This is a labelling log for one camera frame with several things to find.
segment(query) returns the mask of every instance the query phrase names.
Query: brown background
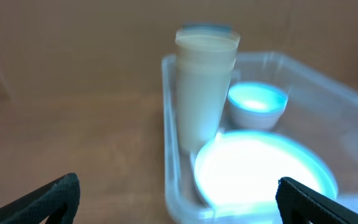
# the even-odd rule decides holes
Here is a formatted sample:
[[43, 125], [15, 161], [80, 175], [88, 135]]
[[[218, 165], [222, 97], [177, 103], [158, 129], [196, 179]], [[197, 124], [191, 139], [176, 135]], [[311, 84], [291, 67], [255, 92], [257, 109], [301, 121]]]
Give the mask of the brown background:
[[0, 0], [0, 206], [77, 172], [77, 223], [169, 222], [160, 62], [188, 21], [358, 89], [356, 0]]

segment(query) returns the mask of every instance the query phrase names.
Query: stack of cups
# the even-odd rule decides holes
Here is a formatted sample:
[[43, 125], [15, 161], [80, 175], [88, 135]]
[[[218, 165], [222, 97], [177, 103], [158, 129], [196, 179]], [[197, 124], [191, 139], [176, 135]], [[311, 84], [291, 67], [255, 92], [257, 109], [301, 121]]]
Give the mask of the stack of cups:
[[177, 31], [177, 130], [186, 154], [218, 131], [239, 40], [230, 30], [210, 27]]

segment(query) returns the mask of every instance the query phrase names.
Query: plastic bin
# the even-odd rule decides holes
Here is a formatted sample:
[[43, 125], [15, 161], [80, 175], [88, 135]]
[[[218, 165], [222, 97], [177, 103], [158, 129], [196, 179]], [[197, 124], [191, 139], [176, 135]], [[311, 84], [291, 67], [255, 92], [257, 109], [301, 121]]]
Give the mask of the plastic bin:
[[[272, 131], [322, 158], [337, 180], [337, 201], [358, 213], [358, 92], [277, 52], [239, 53], [234, 72], [241, 74], [241, 81], [267, 82], [287, 91], [286, 111]], [[174, 55], [162, 60], [162, 78], [165, 201], [171, 217], [177, 223], [280, 223], [277, 214], [217, 212], [200, 200], [193, 183], [193, 160], [178, 150]], [[230, 129], [224, 111], [220, 131]]]

